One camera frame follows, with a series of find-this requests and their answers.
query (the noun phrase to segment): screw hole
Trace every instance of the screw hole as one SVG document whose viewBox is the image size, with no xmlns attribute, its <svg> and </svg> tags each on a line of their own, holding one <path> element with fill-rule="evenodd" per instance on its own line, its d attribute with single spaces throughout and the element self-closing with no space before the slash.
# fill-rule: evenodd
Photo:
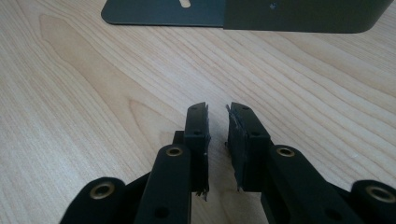
<svg viewBox="0 0 396 224">
<path fill-rule="evenodd" d="M 111 182 L 103 182 L 91 189 L 90 196 L 95 200 L 104 199 L 114 192 L 114 184 Z"/>
<path fill-rule="evenodd" d="M 366 192 L 373 198 L 383 203 L 396 203 L 396 197 L 386 189 L 382 189 L 376 186 L 369 186 L 366 188 Z"/>
<path fill-rule="evenodd" d="M 166 150 L 166 154 L 168 156 L 180 156 L 183 153 L 183 151 L 180 148 L 169 148 Z"/>
<path fill-rule="evenodd" d="M 169 216 L 169 209 L 167 207 L 158 207 L 155 209 L 154 216 L 157 218 L 166 218 Z"/>
<path fill-rule="evenodd" d="M 341 216 L 341 214 L 339 212 L 337 212 L 331 208 L 325 209 L 324 213 L 326 214 L 326 216 L 328 218 L 335 220 L 335 221 L 341 221 L 343 219 L 343 216 Z"/>
<path fill-rule="evenodd" d="M 285 147 L 280 147 L 276 149 L 277 154 L 284 156 L 284 157 L 293 157 L 295 153 L 288 148 Z"/>
</svg>

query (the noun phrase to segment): metal base plate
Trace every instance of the metal base plate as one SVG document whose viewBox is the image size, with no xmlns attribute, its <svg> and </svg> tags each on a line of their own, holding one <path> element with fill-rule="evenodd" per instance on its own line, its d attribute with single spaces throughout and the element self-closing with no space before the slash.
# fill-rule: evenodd
<svg viewBox="0 0 396 224">
<path fill-rule="evenodd" d="M 117 25 L 222 27 L 224 0 L 191 0 L 182 7 L 178 0 L 107 0 L 102 18 Z"/>
</svg>

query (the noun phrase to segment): black plastic part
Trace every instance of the black plastic part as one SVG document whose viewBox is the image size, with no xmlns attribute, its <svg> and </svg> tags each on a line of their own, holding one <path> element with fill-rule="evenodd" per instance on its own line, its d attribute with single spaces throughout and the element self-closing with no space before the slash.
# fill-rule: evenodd
<svg viewBox="0 0 396 224">
<path fill-rule="evenodd" d="M 396 223 L 396 190 L 386 184 L 357 181 L 352 186 L 350 201 L 366 223 Z"/>
<path fill-rule="evenodd" d="M 103 199 L 92 198 L 91 191 L 103 183 L 112 183 L 114 191 Z M 102 177 L 93 180 L 70 203 L 61 223 L 113 223 L 117 218 L 124 193 L 124 183 L 116 178 Z"/>
<path fill-rule="evenodd" d="M 191 154 L 183 145 L 163 147 L 155 160 L 134 223 L 190 223 Z"/>
<path fill-rule="evenodd" d="M 262 191 L 264 153 L 273 145 L 270 134 L 248 106 L 231 103 L 227 147 L 238 188 Z"/>
<path fill-rule="evenodd" d="M 191 151 L 191 190 L 198 195 L 209 192 L 207 148 L 210 142 L 208 106 L 192 105 L 187 110 L 183 144 Z"/>
<path fill-rule="evenodd" d="M 269 220 L 273 214 L 289 214 L 284 223 L 363 223 L 337 191 L 295 148 L 274 146 L 265 159 L 268 176 L 273 181 L 262 192 L 262 203 Z M 268 197 L 280 196 L 277 200 Z M 275 211 L 282 202 L 287 210 Z"/>
</svg>

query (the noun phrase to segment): wooden table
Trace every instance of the wooden table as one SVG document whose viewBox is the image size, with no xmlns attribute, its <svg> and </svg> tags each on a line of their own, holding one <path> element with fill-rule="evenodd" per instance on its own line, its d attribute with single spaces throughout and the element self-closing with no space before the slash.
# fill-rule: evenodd
<svg viewBox="0 0 396 224">
<path fill-rule="evenodd" d="M 208 202 L 192 223 L 264 223 L 236 191 L 225 106 L 330 182 L 396 187 L 396 3 L 363 34 L 112 26 L 105 0 L 0 1 L 0 223 L 56 223 L 101 176 L 129 183 L 209 104 Z"/>
</svg>

